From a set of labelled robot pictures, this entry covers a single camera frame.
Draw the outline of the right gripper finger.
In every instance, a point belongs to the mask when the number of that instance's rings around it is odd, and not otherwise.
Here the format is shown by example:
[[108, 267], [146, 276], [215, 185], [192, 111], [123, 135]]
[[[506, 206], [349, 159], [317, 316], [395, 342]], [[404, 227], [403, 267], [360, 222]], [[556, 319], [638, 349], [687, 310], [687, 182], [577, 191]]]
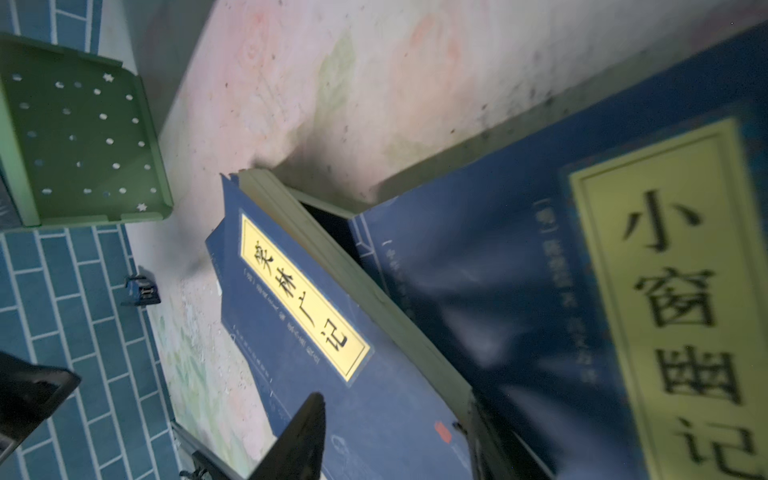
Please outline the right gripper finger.
[[248, 479], [319, 480], [325, 436], [325, 400], [313, 392]]

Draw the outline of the blue book yellow label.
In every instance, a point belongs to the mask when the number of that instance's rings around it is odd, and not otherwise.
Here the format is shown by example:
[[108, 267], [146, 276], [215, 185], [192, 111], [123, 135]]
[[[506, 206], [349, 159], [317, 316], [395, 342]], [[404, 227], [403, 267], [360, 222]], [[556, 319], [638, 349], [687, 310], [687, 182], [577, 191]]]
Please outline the blue book yellow label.
[[324, 478], [470, 478], [454, 412], [378, 324], [392, 303], [357, 299], [241, 186], [222, 181], [221, 315], [274, 433], [318, 393]]

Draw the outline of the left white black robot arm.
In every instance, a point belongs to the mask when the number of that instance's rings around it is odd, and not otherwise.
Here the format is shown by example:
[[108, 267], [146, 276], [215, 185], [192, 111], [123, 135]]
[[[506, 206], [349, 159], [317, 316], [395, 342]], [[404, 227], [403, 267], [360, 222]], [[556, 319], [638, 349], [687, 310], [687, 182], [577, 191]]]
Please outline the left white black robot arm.
[[1, 463], [79, 387], [73, 371], [1, 353]]

